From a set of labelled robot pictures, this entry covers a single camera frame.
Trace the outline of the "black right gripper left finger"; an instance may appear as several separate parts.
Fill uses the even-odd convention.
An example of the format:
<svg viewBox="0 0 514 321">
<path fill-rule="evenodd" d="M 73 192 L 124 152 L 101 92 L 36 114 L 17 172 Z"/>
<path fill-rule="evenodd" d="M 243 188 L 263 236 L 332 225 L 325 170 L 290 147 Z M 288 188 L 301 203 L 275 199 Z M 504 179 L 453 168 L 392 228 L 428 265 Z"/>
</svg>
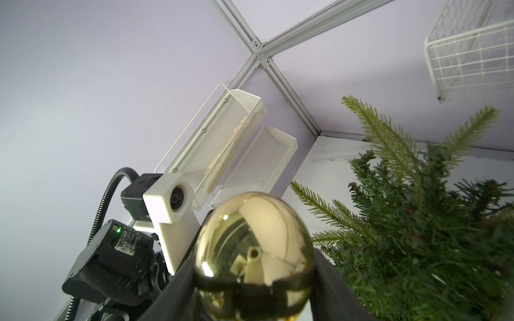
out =
<svg viewBox="0 0 514 321">
<path fill-rule="evenodd" d="M 156 301 L 143 313 L 140 320 L 211 320 L 195 289 L 195 250 L 202 227 L 212 214 L 206 212 L 202 221 L 195 214 L 187 214 L 177 223 L 137 223 L 140 231 L 157 234 L 165 261 L 179 260 L 168 271 L 172 277 Z"/>
</svg>

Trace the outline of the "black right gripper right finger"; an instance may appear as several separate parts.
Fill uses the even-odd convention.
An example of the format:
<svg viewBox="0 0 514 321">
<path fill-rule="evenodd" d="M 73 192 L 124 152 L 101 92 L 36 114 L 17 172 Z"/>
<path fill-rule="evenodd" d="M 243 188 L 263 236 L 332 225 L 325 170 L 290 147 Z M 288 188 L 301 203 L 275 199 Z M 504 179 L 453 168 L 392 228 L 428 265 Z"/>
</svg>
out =
<svg viewBox="0 0 514 321">
<path fill-rule="evenodd" d="M 361 305 L 319 249 L 315 249 L 315 259 L 316 270 L 310 297 L 313 320 L 377 320 Z"/>
</svg>

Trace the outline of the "shiny gold ball ornament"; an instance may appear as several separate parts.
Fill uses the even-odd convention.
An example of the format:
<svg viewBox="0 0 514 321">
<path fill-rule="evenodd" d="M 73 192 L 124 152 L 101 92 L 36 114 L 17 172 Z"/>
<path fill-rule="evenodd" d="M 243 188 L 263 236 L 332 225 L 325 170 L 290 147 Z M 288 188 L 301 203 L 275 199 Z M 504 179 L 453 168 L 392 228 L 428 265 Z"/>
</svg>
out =
<svg viewBox="0 0 514 321">
<path fill-rule="evenodd" d="M 313 285 L 315 249 L 283 200 L 247 192 L 223 202 L 200 231 L 195 287 L 213 320 L 296 320 Z"/>
</svg>

